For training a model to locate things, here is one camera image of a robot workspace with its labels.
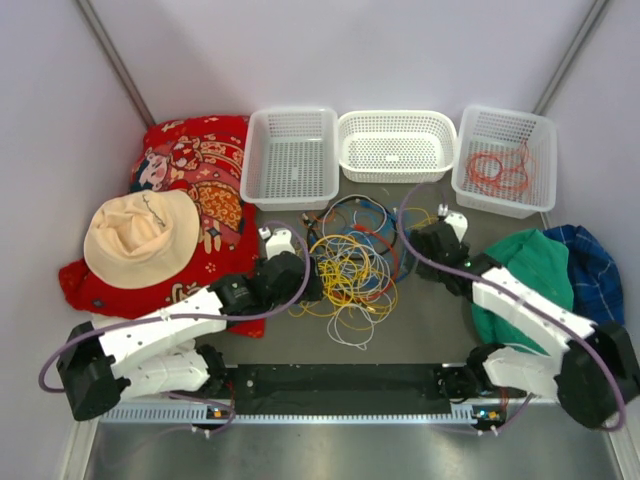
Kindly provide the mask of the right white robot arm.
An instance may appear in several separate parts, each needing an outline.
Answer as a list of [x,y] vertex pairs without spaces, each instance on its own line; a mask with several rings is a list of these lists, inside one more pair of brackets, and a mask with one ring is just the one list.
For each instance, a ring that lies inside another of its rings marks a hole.
[[471,256],[446,221],[400,237],[423,277],[503,318],[542,349],[476,348],[466,360],[474,393],[514,388],[555,401],[588,429],[624,426],[627,406],[639,396],[639,363],[624,327],[598,325],[526,286],[492,256]]

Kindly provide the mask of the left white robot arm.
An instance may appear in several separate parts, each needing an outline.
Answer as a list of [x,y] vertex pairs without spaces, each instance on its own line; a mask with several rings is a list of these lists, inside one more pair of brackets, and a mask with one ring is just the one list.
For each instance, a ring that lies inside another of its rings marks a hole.
[[156,393],[220,394],[227,374],[215,349],[171,349],[228,325],[269,318],[321,290],[315,261],[285,251],[257,261],[249,275],[226,275],[141,319],[77,325],[55,356],[73,418],[92,420],[125,399]]

